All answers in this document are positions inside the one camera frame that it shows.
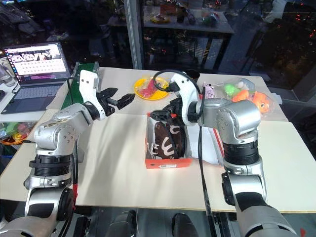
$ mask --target glass window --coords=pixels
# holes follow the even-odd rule
[[[142,0],[145,69],[261,76],[293,89],[316,62],[316,1]]]
[[[0,47],[60,41],[69,67],[98,61],[132,68],[123,0],[0,2]]]

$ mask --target laptop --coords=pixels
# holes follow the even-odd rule
[[[4,51],[20,89],[1,114],[44,111],[70,77],[61,43],[19,45]]]

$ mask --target metal pole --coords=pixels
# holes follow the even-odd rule
[[[143,41],[139,0],[124,0],[133,68],[143,69]]]

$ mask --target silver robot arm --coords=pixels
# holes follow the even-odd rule
[[[258,152],[260,112],[250,101],[199,98],[197,86],[185,75],[171,78],[169,91],[177,99],[151,117],[170,124],[216,128],[224,147],[222,187],[227,204],[234,205],[241,236],[297,236],[286,219],[266,204],[267,191]]]
[[[30,162],[31,174],[24,186],[29,190],[25,217],[17,218],[0,230],[1,237],[48,237],[59,221],[71,221],[76,201],[77,185],[71,176],[71,157],[78,136],[93,121],[102,120],[131,103],[135,94],[116,101],[111,97],[117,88],[96,92],[98,76],[82,70],[79,90],[83,104],[75,103],[54,114],[38,126],[34,133],[36,157]]]

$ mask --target cable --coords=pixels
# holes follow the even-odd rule
[[[198,113],[198,118],[202,116],[204,103],[205,103],[205,86],[203,86],[203,89],[202,89],[202,102],[201,102],[201,108]]]
[[[68,92],[70,94],[70,99],[71,99],[71,104],[74,104],[74,99],[73,99],[73,94],[71,93],[71,88],[70,88],[70,82],[69,82],[70,78],[67,78],[67,86],[68,86]]]
[[[12,94],[16,94],[16,93],[17,93],[17,91],[15,91],[15,92],[13,92],[13,91],[15,90],[15,88],[16,88],[18,85],[19,85],[19,82],[16,82],[15,87],[11,90],[11,93],[12,93]]]
[[[76,150],[76,157],[74,158],[74,162],[75,162],[75,169],[76,169],[76,176],[75,176],[75,180],[74,180],[74,184],[78,183],[78,146],[77,146],[77,140],[75,141],[75,150]]]
[[[137,212],[136,212],[136,229],[137,229],[137,235],[139,235],[139,230],[138,230],[138,211],[139,211],[139,208],[137,209]]]
[[[70,217],[65,221],[62,229],[60,230],[59,232],[59,235],[58,237],[65,237],[67,232],[68,232],[68,229],[70,227],[70,224],[71,224],[71,220],[73,218],[73,215],[74,215],[74,211],[72,210],[71,214],[70,214]]]
[[[67,234],[67,232],[68,232],[68,230],[69,230],[71,221],[72,221],[72,219],[73,219],[73,215],[74,215],[74,210],[71,212],[71,215],[70,215],[70,217],[68,218],[68,222],[67,222],[67,225],[66,225],[66,228],[65,228],[65,230],[64,230],[64,233],[63,233],[62,237],[66,237],[66,234]]]
[[[203,88],[202,91],[203,91],[203,96],[202,96],[202,104],[201,104],[201,109],[200,109],[199,115],[203,113],[204,100],[205,100],[205,87]],[[200,126],[199,127],[199,133],[198,133],[197,156],[198,156],[199,167],[200,167],[200,170],[201,170],[201,178],[202,178],[202,186],[203,186],[203,194],[204,194],[206,216],[207,216],[207,219],[208,219],[209,228],[210,228],[210,231],[211,231],[211,236],[212,237],[217,237],[215,224],[214,224],[214,217],[213,217],[211,205],[209,203],[209,197],[208,197],[208,192],[207,192],[207,187],[206,187],[206,182],[205,182],[205,177],[204,177],[204,171],[203,171],[202,144],[203,144],[202,143],[202,127]]]
[[[201,94],[201,90],[199,89],[197,83],[191,78],[189,77],[187,74],[185,74],[184,72],[182,71],[179,71],[179,70],[174,70],[174,69],[165,69],[165,70],[161,70],[159,72],[157,72],[154,77],[153,77],[153,80],[154,80],[154,85],[155,87],[158,89],[158,90],[161,90],[161,91],[166,91],[166,92],[170,92],[170,90],[168,90],[168,87],[167,88],[162,88],[158,85],[158,83],[156,82],[156,78],[158,75],[160,74],[163,74],[163,73],[177,73],[177,74],[180,74],[182,76],[184,76],[185,78],[189,79],[193,85],[195,86],[195,88],[197,89],[198,93]]]

